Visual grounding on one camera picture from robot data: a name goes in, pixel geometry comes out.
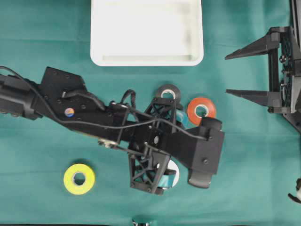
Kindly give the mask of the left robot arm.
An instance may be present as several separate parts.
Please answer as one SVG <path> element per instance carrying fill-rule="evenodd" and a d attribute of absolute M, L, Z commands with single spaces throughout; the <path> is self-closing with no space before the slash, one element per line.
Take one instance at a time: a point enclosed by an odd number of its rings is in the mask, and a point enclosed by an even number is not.
<path fill-rule="evenodd" d="M 179 99 L 156 96 L 144 112 L 135 106 L 135 92 L 127 90 L 119 102 L 106 105 L 88 92 L 81 76 L 47 67 L 37 84 L 9 70 L 0 77 L 0 111 L 35 120 L 47 117 L 63 127 L 98 139 L 107 148 L 128 154 L 130 186 L 162 195 L 164 176 L 175 175 L 168 168 L 175 134 L 188 138 L 176 115 Z"/>

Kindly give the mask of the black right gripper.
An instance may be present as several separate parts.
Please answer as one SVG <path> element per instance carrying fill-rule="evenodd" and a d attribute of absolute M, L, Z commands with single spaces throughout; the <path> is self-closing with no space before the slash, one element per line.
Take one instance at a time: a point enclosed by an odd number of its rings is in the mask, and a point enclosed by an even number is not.
<path fill-rule="evenodd" d="M 292 27 L 272 27 L 264 37 L 225 59 L 268 54 L 269 91 L 227 89 L 226 93 L 268 107 L 269 113 L 296 113 L 301 93 L 301 49 Z"/>

